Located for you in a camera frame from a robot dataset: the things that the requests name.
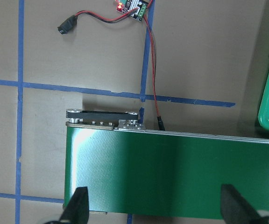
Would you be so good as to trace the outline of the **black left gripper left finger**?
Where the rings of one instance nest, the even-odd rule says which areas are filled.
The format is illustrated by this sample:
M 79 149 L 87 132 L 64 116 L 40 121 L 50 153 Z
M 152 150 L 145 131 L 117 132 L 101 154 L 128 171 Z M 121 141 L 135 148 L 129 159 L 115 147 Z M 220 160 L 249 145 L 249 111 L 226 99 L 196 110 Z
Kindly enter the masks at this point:
M 89 196 L 87 187 L 77 187 L 58 220 L 47 224 L 87 224 L 89 220 Z

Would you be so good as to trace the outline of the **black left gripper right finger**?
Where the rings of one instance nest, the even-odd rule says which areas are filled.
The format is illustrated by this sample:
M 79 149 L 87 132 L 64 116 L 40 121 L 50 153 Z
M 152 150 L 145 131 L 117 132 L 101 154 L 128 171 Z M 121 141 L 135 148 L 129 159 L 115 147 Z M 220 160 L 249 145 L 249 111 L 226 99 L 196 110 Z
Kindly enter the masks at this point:
M 231 184 L 221 185 L 220 213 L 226 224 L 269 224 L 269 211 L 256 211 Z

